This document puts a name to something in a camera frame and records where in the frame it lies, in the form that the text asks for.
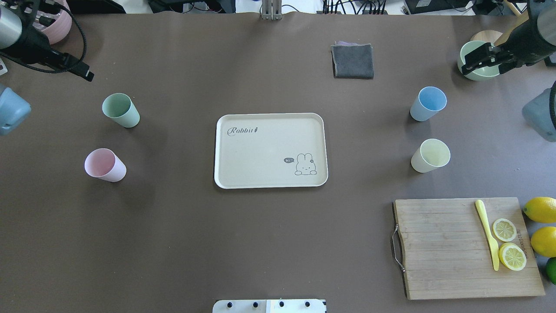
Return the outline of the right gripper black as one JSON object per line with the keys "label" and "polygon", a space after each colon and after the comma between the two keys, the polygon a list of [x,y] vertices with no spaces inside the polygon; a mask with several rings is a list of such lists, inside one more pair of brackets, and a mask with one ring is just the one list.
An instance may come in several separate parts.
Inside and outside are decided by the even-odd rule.
{"label": "right gripper black", "polygon": [[465,76],[485,66],[498,66],[499,70],[513,70],[528,65],[526,51],[528,26],[517,26],[503,33],[500,39],[504,42],[497,43],[493,47],[490,42],[486,42],[469,52],[465,56],[465,64],[461,67],[462,74]]}

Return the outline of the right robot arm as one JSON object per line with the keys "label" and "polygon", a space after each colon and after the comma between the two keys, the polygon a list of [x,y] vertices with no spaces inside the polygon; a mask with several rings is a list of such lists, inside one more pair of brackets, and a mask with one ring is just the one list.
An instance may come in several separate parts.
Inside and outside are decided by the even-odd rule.
{"label": "right robot arm", "polygon": [[[526,11],[494,42],[470,41],[460,49],[457,66],[468,79],[480,81],[479,73],[494,76],[521,67],[550,63],[555,57],[555,2],[526,0]],[[555,83],[522,108],[524,120],[544,140],[555,142]]]}

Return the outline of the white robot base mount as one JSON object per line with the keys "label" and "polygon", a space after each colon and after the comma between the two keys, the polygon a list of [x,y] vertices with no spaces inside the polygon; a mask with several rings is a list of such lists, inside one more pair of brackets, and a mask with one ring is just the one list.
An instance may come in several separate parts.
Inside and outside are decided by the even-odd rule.
{"label": "white robot base mount", "polygon": [[325,300],[320,299],[262,299],[218,300],[213,313],[326,313]]}

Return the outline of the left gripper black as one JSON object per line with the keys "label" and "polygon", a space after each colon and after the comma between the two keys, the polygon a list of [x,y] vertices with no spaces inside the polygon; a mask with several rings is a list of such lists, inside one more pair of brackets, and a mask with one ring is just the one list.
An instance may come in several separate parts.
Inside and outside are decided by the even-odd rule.
{"label": "left gripper black", "polygon": [[53,70],[68,70],[89,82],[95,75],[85,62],[52,48],[47,36],[33,26],[22,30],[22,35],[17,42],[17,52],[20,61],[26,65],[39,63]]}

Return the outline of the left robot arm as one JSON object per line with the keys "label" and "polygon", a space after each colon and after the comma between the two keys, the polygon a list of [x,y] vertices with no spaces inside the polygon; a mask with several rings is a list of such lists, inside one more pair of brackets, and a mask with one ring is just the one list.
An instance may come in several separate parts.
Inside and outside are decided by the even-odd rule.
{"label": "left robot arm", "polygon": [[[48,37],[34,27],[36,20],[50,26],[52,19],[38,16],[38,11],[49,14],[66,12],[77,26],[83,41],[82,55],[78,59],[51,47]],[[1,56],[40,73],[73,73],[92,81],[94,73],[83,60],[87,51],[86,36],[70,10],[54,0],[3,0],[0,18]]]}

